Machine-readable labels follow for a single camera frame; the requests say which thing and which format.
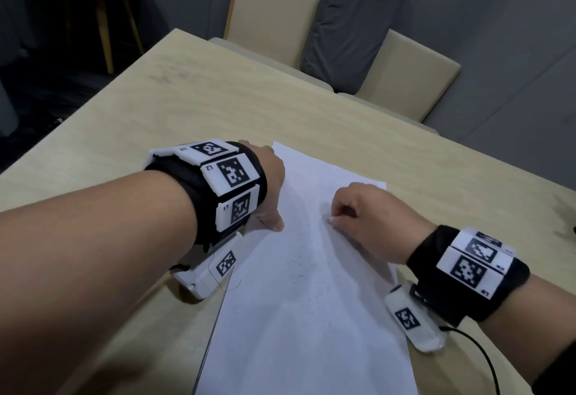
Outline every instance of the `paper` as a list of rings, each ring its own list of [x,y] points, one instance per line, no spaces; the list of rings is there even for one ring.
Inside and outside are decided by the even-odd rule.
[[[274,143],[282,232],[249,223],[201,371],[200,395],[416,395],[406,337],[384,305],[396,268],[327,222],[335,191],[386,185]]]

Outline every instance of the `wooden table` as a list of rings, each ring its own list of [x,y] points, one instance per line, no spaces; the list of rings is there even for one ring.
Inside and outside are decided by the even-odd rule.
[[[137,171],[150,148],[208,137],[278,140],[387,181],[435,222],[486,231],[576,292],[574,191],[178,30],[0,176],[0,209]],[[159,283],[79,374],[88,382],[78,393],[189,395],[221,300],[218,291],[183,303]],[[530,393],[473,322],[461,327],[486,347],[502,393]],[[411,356],[422,394],[494,393],[466,339],[453,335],[441,353]]]

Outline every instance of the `hand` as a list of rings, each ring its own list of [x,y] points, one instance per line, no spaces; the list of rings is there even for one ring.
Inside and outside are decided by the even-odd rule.
[[[280,196],[280,189],[282,184],[284,184],[284,176],[286,174],[284,163],[274,155],[274,150],[270,146],[254,146],[246,140],[239,140],[238,142],[248,146],[255,152],[266,174],[268,191],[264,202],[254,211],[253,215],[260,219],[270,230],[282,231],[284,229],[284,221],[280,217],[280,213],[278,213],[278,197]]]
[[[392,193],[362,183],[338,189],[332,201],[332,226],[375,257],[403,265],[436,229]]]

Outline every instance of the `person's right arm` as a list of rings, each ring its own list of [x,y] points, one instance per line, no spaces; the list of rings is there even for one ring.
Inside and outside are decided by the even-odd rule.
[[[361,183],[336,192],[332,216],[335,229],[396,264],[407,264],[437,227],[390,192]],[[532,384],[576,340],[576,296],[532,274],[479,326]]]

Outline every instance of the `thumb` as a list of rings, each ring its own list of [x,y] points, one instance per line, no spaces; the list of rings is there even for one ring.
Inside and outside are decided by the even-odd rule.
[[[357,240],[358,219],[356,217],[350,217],[347,215],[334,216],[330,222],[336,231],[342,232],[343,234]]]
[[[277,209],[271,212],[259,212],[256,217],[272,231],[282,231],[284,229],[284,221]]]

